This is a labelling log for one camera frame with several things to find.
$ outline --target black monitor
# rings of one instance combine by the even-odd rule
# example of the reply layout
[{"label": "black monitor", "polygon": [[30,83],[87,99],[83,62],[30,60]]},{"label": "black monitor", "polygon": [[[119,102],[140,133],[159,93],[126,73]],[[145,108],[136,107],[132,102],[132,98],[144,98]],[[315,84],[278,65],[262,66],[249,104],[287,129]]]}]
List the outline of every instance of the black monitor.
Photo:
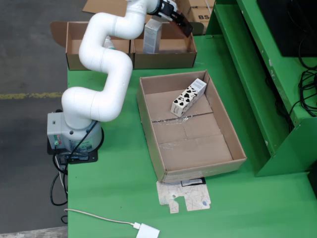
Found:
[{"label": "black monitor", "polygon": [[317,57],[317,0],[258,0],[283,56]]}]

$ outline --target green table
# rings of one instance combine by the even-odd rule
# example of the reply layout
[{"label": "green table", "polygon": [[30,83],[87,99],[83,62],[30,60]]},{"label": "green table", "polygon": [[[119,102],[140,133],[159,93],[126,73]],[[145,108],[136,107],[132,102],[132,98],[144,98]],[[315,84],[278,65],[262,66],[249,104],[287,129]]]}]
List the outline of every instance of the green table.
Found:
[{"label": "green table", "polygon": [[[161,230],[160,238],[311,238],[317,234],[317,201],[305,173],[256,178],[253,171],[268,156],[263,137],[222,36],[195,37],[194,68],[135,70],[120,116],[103,123],[99,160],[69,166],[68,207]],[[207,69],[236,128],[248,160],[240,171],[207,178],[211,209],[178,214],[160,206],[154,172],[136,101],[140,76]],[[106,76],[69,71],[68,86],[102,90]],[[129,225],[69,212],[70,238],[134,238]]]}]

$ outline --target open cardboard box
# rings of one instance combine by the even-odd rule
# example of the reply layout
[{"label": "open cardboard box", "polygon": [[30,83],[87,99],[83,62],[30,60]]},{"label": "open cardboard box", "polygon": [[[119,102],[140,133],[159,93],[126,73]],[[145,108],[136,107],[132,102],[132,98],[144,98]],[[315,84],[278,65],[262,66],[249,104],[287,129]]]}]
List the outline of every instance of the open cardboard box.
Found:
[{"label": "open cardboard box", "polygon": [[[171,104],[195,79],[205,94],[177,118]],[[207,71],[140,78],[140,116],[160,182],[177,182],[238,170],[246,155]]]},{"label": "open cardboard box", "polygon": [[135,50],[134,68],[192,68],[195,63],[197,49],[194,37],[188,38],[169,22],[163,23],[158,54],[143,53],[143,33],[133,40]]},{"label": "open cardboard box", "polygon": [[[174,2],[185,1],[185,0],[174,0]],[[113,14],[116,16],[125,16],[125,12],[127,10],[127,0],[87,0],[83,11],[89,13],[99,13],[106,12],[109,14]],[[146,16],[146,22],[151,19],[152,16]],[[194,30],[194,36],[204,35],[206,32],[206,27],[208,26],[208,22],[193,22],[192,19],[188,19],[192,24]]]},{"label": "open cardboard box", "polygon": [[[66,59],[69,70],[88,70],[79,60],[79,47],[86,32],[88,22],[54,21],[51,23],[51,33],[55,42],[66,49]],[[129,54],[130,41],[111,37],[118,51]],[[133,61],[134,47],[131,43],[130,58]]]}]

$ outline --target paper label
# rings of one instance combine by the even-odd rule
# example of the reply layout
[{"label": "paper label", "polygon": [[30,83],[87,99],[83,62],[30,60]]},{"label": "paper label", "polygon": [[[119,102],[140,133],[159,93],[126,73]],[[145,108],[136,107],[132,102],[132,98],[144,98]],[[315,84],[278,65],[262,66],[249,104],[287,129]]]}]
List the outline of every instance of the paper label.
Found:
[{"label": "paper label", "polygon": [[[79,141],[69,141],[70,144],[70,149],[74,150],[75,147],[79,144]],[[90,150],[93,147],[93,140],[85,140],[83,143],[80,144],[80,146],[77,148],[76,151],[85,151],[85,150]]]}]

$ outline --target concrete floor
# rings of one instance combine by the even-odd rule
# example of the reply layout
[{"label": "concrete floor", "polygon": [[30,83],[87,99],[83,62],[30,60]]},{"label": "concrete floor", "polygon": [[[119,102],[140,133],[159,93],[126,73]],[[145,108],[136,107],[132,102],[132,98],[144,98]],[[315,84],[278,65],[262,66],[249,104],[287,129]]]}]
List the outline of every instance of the concrete floor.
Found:
[{"label": "concrete floor", "polygon": [[[47,113],[60,98],[9,99],[8,94],[63,92],[64,49],[50,22],[87,21],[86,0],[10,0],[0,8],[0,234],[63,226],[63,207],[50,203],[56,175],[46,154]],[[56,201],[65,199],[60,183]]]}]

